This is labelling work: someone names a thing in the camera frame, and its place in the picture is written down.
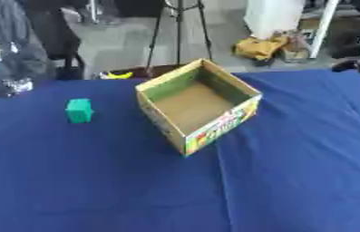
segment open cardboard box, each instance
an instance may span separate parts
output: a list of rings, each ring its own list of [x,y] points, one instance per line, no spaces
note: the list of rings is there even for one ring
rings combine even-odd
[[[136,86],[142,110],[185,156],[256,114],[262,94],[208,60]]]

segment chair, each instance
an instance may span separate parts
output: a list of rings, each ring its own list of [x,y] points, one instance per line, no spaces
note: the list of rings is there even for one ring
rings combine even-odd
[[[353,0],[352,4],[360,11],[360,0]],[[330,49],[331,56],[340,59],[349,56],[360,56],[360,26],[349,29],[349,31],[340,34],[332,41]]]
[[[85,63],[78,54],[81,39],[73,32],[63,17],[58,3],[43,4],[42,0],[19,0],[29,18],[32,28],[42,42],[48,57],[52,61],[63,61],[57,71],[59,80],[83,79]]]

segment white container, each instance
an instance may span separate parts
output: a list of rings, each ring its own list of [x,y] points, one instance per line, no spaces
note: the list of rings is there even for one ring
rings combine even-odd
[[[246,25],[259,39],[297,29],[306,0],[248,0]]]

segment gray floor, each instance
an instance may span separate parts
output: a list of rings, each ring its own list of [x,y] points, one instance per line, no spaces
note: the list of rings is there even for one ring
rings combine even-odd
[[[185,0],[192,5],[195,0]],[[261,72],[269,70],[307,69],[328,67],[334,61],[322,51],[319,58],[305,64],[276,61],[271,67],[254,67],[244,58],[235,57],[230,51],[232,44],[248,36],[243,22],[246,0],[205,0],[209,36],[213,42],[214,61],[230,72]],[[184,63],[207,57],[199,12],[186,13],[183,36]],[[87,74],[105,70],[144,66],[149,51],[155,19],[124,19],[117,26],[82,26],[72,24],[83,39],[80,54],[88,64]],[[170,14],[164,15],[153,64],[175,63],[176,22]]]

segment metal stand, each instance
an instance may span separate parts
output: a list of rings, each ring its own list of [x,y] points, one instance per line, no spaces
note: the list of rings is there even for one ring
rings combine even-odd
[[[329,29],[329,25],[332,22],[332,19],[334,17],[334,14],[336,12],[337,6],[339,5],[340,1],[341,0],[329,0],[327,2],[324,15],[322,16],[321,24],[319,25],[319,29],[317,30],[315,40],[312,43],[310,58],[312,59],[317,58],[322,43],[325,40],[327,30]]]
[[[149,70],[150,66],[151,66],[151,59],[152,59],[152,56],[154,53],[157,36],[159,35],[162,13],[165,8],[169,8],[170,10],[173,10],[177,13],[177,15],[176,15],[176,17],[177,17],[177,66],[180,66],[180,62],[181,62],[181,44],[182,44],[181,39],[182,39],[183,16],[186,11],[188,11],[190,9],[194,9],[194,8],[199,9],[200,19],[201,19],[202,27],[203,27],[203,33],[205,36],[205,44],[207,45],[209,58],[210,58],[210,60],[212,60],[211,42],[210,42],[210,39],[208,36],[208,29],[207,29],[205,13],[204,13],[205,5],[202,3],[202,0],[198,0],[198,2],[195,5],[190,6],[190,7],[184,7],[184,0],[179,0],[177,7],[174,7],[170,4],[167,4],[167,2],[165,2],[164,6],[162,7],[160,14],[157,18],[156,27],[154,29],[154,33],[153,33],[153,37],[152,37],[152,41],[151,41],[151,45],[150,45],[150,53],[149,53],[149,59],[147,61],[146,70]]]
[[[95,24],[98,23],[98,4],[96,0],[90,0],[91,18]]]

